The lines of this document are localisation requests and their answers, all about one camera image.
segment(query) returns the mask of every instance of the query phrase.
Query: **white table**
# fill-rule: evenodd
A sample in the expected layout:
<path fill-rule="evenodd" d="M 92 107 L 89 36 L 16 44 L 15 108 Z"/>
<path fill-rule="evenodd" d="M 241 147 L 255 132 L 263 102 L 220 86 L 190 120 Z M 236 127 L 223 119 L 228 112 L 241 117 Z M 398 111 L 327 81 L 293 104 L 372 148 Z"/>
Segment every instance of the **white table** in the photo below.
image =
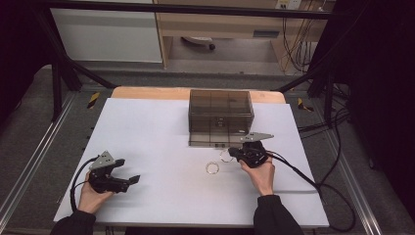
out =
<path fill-rule="evenodd" d="M 289 105 L 256 103 L 252 131 L 274 134 L 263 140 L 312 179 Z M 125 165 L 114 177 L 141 174 L 97 213 L 97 222 L 123 226 L 249 227 L 258 196 L 238 163 L 223 163 L 221 150 L 189 147 L 188 100 L 108 99 L 79 163 L 108 150 Z M 207 163 L 217 162 L 218 174 Z M 301 227 L 328 226 L 315 189 L 290 168 L 276 164 L 275 193 Z M 69 190 L 55 221 L 71 214 Z"/>

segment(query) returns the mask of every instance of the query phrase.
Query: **white cabinet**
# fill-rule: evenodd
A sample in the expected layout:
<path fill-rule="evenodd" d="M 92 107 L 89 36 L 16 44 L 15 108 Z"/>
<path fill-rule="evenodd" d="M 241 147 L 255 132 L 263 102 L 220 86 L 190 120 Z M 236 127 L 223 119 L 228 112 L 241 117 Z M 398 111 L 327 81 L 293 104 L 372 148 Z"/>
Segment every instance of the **white cabinet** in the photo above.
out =
<path fill-rule="evenodd" d="M 152 0 L 112 1 L 152 3 Z M 154 13 L 51 10 L 73 60 L 161 63 Z"/>

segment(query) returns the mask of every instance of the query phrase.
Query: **black sleeve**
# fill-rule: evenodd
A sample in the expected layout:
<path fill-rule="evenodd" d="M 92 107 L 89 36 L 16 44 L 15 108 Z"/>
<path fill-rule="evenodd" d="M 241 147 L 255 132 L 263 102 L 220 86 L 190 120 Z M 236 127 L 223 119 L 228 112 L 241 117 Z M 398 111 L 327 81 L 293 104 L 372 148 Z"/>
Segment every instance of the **black sleeve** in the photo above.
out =
<path fill-rule="evenodd" d="M 281 204 L 276 195 L 257 199 L 258 207 L 254 214 L 255 235 L 298 235 L 303 234 L 299 224 Z"/>
<path fill-rule="evenodd" d="M 71 216 L 59 220 L 51 235 L 92 235 L 94 222 L 94 214 L 75 211 Z"/>

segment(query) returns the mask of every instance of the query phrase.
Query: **hand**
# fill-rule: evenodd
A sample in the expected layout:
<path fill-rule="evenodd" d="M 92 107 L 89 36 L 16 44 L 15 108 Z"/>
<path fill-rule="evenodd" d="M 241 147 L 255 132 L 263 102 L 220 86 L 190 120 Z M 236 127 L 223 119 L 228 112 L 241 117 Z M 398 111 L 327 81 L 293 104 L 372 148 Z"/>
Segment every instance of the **hand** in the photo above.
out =
<path fill-rule="evenodd" d="M 82 186 L 80 200 L 79 200 L 79 211 L 95 213 L 106 201 L 110 198 L 114 192 L 97 193 L 91 187 L 88 182 L 89 172 L 85 175 L 85 183 Z"/>
<path fill-rule="evenodd" d="M 250 168 L 244 161 L 240 160 L 242 170 L 246 171 L 253 182 L 254 187 L 259 192 L 260 196 L 274 194 L 274 172 L 275 165 L 272 159 L 268 158 L 266 162 L 259 167 Z"/>

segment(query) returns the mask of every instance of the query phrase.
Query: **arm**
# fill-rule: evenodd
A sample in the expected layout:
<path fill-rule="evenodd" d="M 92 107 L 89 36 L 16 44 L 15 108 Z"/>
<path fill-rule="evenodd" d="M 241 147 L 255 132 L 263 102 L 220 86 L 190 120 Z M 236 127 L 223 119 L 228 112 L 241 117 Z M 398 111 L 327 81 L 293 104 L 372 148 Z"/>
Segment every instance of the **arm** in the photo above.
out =
<path fill-rule="evenodd" d="M 94 214 L 75 211 L 71 216 L 59 220 L 51 235 L 92 235 L 94 222 Z"/>
<path fill-rule="evenodd" d="M 281 204 L 280 197 L 274 195 L 275 165 L 272 163 L 272 159 L 268 158 L 264 164 L 257 168 L 250 168 L 244 161 L 240 161 L 240 164 L 260 194 L 257 199 L 258 207 L 254 214 L 255 235 L 303 234 L 293 216 Z"/>
<path fill-rule="evenodd" d="M 71 216 L 59 220 L 51 235 L 92 235 L 95 222 L 94 213 L 110 198 L 114 192 L 99 194 L 88 182 L 89 172 L 82 186 L 79 207 Z"/>

